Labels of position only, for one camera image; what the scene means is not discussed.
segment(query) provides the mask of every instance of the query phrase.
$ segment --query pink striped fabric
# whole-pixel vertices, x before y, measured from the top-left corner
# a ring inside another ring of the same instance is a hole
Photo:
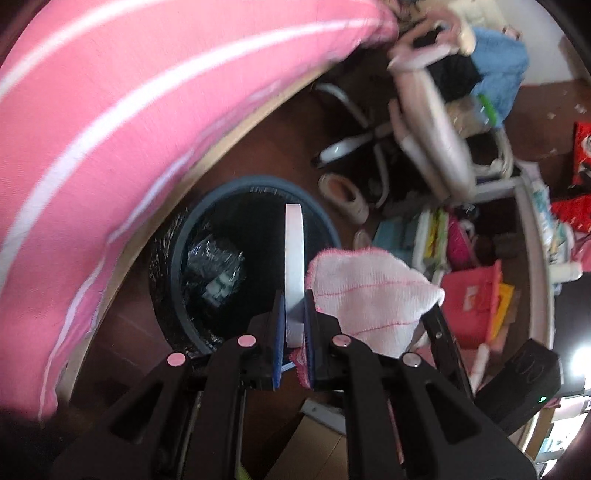
[[[39,419],[135,229],[269,97],[397,25],[378,0],[53,0],[0,68],[0,408]]]

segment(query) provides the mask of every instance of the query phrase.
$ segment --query white wall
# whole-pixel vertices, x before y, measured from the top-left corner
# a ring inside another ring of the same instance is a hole
[[[580,77],[564,49],[564,33],[550,14],[535,0],[496,0],[508,24],[519,30],[530,54],[525,85],[563,82]]]

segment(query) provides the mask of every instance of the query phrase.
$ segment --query pink basket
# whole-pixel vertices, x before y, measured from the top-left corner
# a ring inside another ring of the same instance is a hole
[[[445,301],[441,309],[460,347],[475,349],[492,339],[492,321],[502,280],[501,260],[492,267],[453,272],[443,277]]]

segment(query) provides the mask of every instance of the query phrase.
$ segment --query pink and white cloth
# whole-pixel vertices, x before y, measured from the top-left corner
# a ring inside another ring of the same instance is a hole
[[[0,68],[0,408],[60,372],[136,228],[241,119],[398,27],[377,0],[52,0]]]
[[[421,316],[442,304],[445,292],[380,248],[330,249],[308,268],[306,290],[316,310],[338,319],[341,331],[371,349],[399,357],[411,346]],[[292,353],[300,383],[309,387],[305,349]]]

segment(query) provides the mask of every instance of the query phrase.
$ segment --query red package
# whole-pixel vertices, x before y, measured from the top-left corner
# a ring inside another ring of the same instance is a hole
[[[591,195],[553,202],[552,213],[574,230],[591,233]]]
[[[591,124],[576,122],[573,185],[591,183]]]

